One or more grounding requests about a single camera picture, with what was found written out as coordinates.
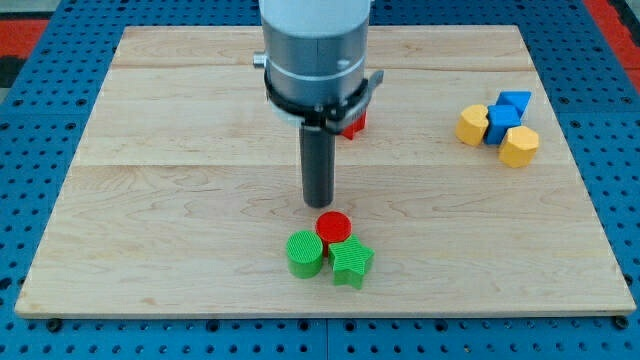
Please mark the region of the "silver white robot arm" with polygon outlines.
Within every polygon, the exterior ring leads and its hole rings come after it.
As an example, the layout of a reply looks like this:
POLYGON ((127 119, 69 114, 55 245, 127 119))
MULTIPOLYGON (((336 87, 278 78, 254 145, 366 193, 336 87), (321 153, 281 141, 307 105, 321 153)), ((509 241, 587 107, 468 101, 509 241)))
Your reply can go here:
POLYGON ((367 80, 369 0, 260 0, 267 96, 304 126, 338 131, 372 97, 367 80))

